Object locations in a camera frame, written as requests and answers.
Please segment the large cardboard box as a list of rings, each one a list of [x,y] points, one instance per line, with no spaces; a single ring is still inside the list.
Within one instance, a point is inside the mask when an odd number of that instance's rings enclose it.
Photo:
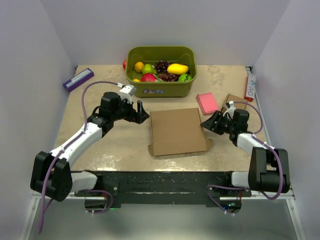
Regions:
[[[198,108],[159,110],[150,112],[154,157],[206,152],[213,140],[205,137]]]

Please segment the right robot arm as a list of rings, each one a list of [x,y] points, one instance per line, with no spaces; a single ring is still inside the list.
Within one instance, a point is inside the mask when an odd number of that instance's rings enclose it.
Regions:
[[[233,171],[230,180],[223,183],[223,192],[230,197],[241,189],[250,189],[266,194],[268,199],[276,199],[290,190],[290,170],[288,152],[275,148],[259,140],[248,131],[250,114],[243,109],[236,109],[233,116],[220,111],[215,112],[200,125],[218,135],[228,134],[229,140],[250,156],[248,171]]]

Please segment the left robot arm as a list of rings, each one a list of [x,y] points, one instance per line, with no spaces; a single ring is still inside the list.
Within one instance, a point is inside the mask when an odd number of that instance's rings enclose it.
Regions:
[[[104,184],[89,171],[72,172],[71,167],[95,142],[102,139],[118,120],[142,124],[149,118],[142,101],[137,108],[124,94],[105,92],[100,105],[86,118],[81,129],[61,146],[50,152],[39,152],[34,160],[30,188],[58,202],[69,193],[87,191],[99,196]]]

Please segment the small brown cardboard box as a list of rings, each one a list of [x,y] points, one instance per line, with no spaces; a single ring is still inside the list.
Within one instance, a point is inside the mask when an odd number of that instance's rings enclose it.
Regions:
[[[242,109],[242,110],[246,109],[247,105],[245,103],[248,102],[247,100],[245,100],[243,98],[240,98],[238,96],[235,96],[235,95],[229,93],[225,97],[224,103],[222,104],[222,107],[221,107],[221,110],[220,110],[222,113],[224,113],[227,110],[226,103],[229,103],[230,101],[233,101],[234,103],[237,102],[237,103],[234,104],[235,107],[237,109]]]

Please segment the red white toothpaste box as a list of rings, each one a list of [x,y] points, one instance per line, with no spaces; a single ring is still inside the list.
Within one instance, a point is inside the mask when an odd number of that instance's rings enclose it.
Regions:
[[[256,77],[253,73],[248,73],[246,78],[246,87],[244,91],[244,99],[252,102],[255,99]]]

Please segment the purple rectangular box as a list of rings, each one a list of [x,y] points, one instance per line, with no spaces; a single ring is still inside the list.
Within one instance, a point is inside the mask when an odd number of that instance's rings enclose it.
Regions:
[[[84,84],[86,81],[94,77],[94,72],[90,68],[86,68],[80,73],[76,74],[62,85],[70,93],[80,85]]]

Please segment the pink rectangular block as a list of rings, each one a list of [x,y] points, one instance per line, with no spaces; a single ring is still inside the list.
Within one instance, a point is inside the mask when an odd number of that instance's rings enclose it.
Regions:
[[[198,94],[196,96],[196,101],[204,116],[212,115],[214,112],[219,110],[218,104],[211,92]]]

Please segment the dark grape bunch lower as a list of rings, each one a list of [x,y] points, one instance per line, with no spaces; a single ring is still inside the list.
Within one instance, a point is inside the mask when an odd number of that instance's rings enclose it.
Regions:
[[[172,73],[160,73],[158,78],[164,82],[177,82],[179,80],[180,75],[172,74]]]

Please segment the dark grape bunch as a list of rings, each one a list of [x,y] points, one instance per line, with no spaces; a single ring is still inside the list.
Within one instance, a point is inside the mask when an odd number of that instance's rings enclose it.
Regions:
[[[172,73],[160,73],[158,78],[164,82],[177,82],[179,80],[180,75],[172,74]]]
[[[168,67],[171,65],[169,61],[160,60],[154,65],[154,69],[156,70],[157,74],[166,73]]]

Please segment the green plastic bin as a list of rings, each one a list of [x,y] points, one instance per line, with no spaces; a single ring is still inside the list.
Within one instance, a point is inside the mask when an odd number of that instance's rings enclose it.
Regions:
[[[139,98],[182,98],[197,77],[195,53],[185,46],[138,46],[126,58],[125,76]]]

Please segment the green pear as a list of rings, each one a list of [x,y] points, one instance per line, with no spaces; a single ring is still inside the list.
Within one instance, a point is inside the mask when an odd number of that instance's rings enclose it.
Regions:
[[[157,72],[152,65],[147,63],[142,67],[141,73],[145,75],[145,74],[156,74]]]

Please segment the dark grape bunch upper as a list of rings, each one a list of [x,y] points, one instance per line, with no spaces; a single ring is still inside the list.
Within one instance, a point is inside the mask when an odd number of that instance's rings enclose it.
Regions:
[[[166,73],[168,67],[171,65],[169,61],[160,60],[154,65],[154,69],[156,70],[157,74]]]

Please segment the red fruit behind bin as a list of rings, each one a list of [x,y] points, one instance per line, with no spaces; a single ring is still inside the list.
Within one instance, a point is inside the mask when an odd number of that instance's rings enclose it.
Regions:
[[[127,60],[125,59],[122,63],[122,67],[124,70],[126,70],[126,66],[127,66]]]

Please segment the yellow mango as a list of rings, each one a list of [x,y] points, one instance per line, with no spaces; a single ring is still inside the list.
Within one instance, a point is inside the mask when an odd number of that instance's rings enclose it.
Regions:
[[[189,67],[187,65],[173,63],[167,67],[167,72],[173,75],[183,75],[189,71]]]

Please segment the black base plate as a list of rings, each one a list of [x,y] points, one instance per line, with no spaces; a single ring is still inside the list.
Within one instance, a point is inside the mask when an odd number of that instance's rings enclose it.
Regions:
[[[88,209],[103,207],[102,200],[113,197],[113,208],[124,204],[204,205],[220,204],[236,212],[242,197],[251,197],[250,190],[234,190],[231,173],[223,171],[95,171],[98,176],[95,192],[77,190],[77,197],[86,197]]]

